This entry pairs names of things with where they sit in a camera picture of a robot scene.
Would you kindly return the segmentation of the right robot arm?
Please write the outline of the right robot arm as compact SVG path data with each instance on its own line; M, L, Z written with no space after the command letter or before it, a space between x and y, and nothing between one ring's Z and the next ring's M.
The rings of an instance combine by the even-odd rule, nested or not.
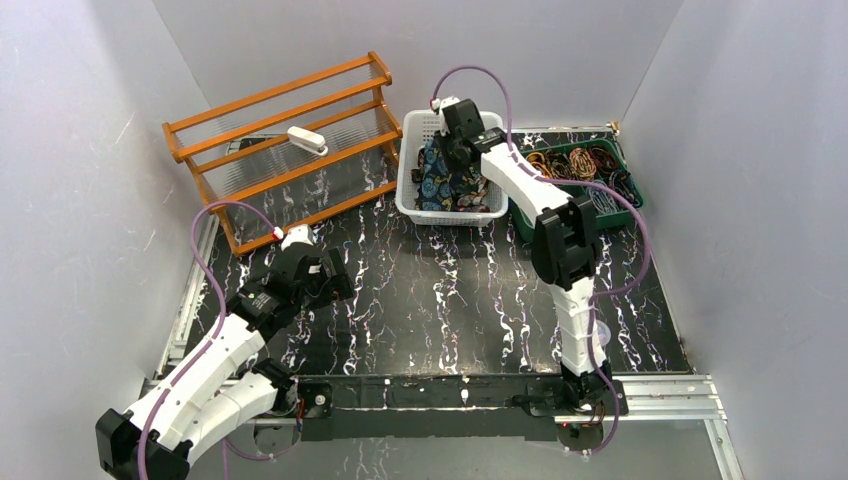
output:
M606 389L605 356L590 318L601 254L594 207L588 197L574 197L544 177L502 128L484 124L472 100L434 99L430 107L447 166L456 172L477 168L534 223L531 262L554 302L562 384L552 393L528 393L524 402L572 411L594 404Z

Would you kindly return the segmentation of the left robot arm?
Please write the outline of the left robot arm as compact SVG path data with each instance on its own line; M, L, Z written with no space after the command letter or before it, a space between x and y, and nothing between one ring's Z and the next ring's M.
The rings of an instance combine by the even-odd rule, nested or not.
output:
M95 424L101 469L114 479L184 479L192 465L247 421L273 412L301 415L313 403L280 361L265 358L225 381L305 311L354 295L339 249L295 241L281 264L244 283L221 325L142 398Z

